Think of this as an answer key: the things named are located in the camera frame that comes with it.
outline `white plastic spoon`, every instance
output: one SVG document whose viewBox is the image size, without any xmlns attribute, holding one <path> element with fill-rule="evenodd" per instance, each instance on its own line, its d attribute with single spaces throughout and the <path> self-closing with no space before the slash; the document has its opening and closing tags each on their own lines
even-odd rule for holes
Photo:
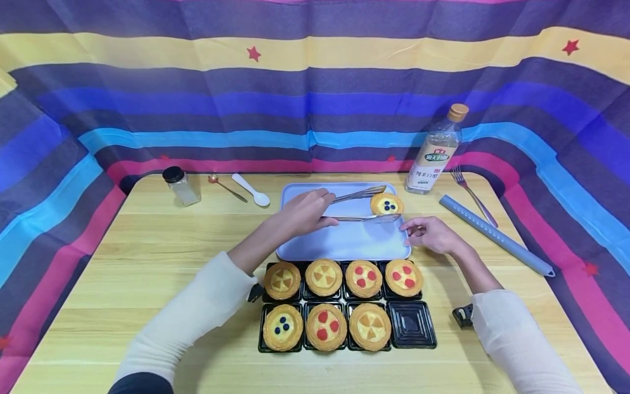
<svg viewBox="0 0 630 394">
<path fill-rule="evenodd" d="M 232 174 L 232 179 L 254 196 L 257 205 L 266 207 L 271 202 L 267 194 L 257 192 L 240 174 Z"/>
</svg>

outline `light blue baking tray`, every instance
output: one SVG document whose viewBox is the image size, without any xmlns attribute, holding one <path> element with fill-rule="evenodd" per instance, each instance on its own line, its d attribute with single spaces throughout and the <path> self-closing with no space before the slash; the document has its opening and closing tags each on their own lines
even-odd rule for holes
<svg viewBox="0 0 630 394">
<path fill-rule="evenodd" d="M 396 189 L 384 182 L 289 183 L 282 189 L 280 208 L 296 195 L 321 187 L 341 196 L 378 185 L 387 186 L 386 193 L 396 194 Z M 339 202 L 324 212 L 325 216 L 372 214 L 369 198 Z M 341 222 L 339 226 L 296 237 L 279 247 L 276 254 L 289 262 L 310 262 L 318 258 L 337 261 L 408 258 L 411 247 L 404 244 L 407 232 L 398 230 L 402 223 L 402 217 L 393 223 Z"/>
</svg>

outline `striped fabric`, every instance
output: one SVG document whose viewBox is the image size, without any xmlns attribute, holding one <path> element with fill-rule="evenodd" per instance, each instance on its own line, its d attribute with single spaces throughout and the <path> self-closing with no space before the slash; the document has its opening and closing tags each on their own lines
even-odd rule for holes
<svg viewBox="0 0 630 394">
<path fill-rule="evenodd" d="M 629 19 L 625 0 L 1 1 L 0 393 L 140 177 L 406 171 L 455 102 L 454 163 L 630 393 Z"/>
</svg>

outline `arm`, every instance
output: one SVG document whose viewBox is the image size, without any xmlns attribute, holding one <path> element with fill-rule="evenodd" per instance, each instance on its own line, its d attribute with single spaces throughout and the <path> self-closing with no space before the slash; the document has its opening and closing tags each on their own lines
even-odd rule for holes
<svg viewBox="0 0 630 394">
<path fill-rule="evenodd" d="M 250 275 L 280 245 L 317 229 L 335 199 L 325 189 L 299 195 L 229 252 L 197 273 L 131 342 L 110 394 L 171 394 L 175 367 L 197 339 L 223 325 L 243 304 L 257 280 Z"/>
<path fill-rule="evenodd" d="M 436 217 L 412 219 L 403 229 L 412 245 L 449 254 L 457 262 L 472 291 L 472 322 L 479 341 L 517 392 L 582 392 L 523 301 L 503 289 L 473 247 Z"/>
</svg>

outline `hand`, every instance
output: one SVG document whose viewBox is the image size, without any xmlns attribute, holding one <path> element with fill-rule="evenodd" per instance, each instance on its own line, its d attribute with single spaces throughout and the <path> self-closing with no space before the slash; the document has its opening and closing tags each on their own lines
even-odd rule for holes
<svg viewBox="0 0 630 394">
<path fill-rule="evenodd" d="M 459 247 L 467 245 L 455 231 L 435 216 L 414 217 L 403 223 L 400 229 L 407 230 L 407 245 L 425 246 L 435 253 L 452 254 Z"/>
<path fill-rule="evenodd" d="M 292 198 L 269 220 L 287 239 L 309 234 L 324 227 L 337 226 L 339 224 L 337 220 L 322 217 L 335 197 L 325 188 L 302 193 Z"/>
</svg>

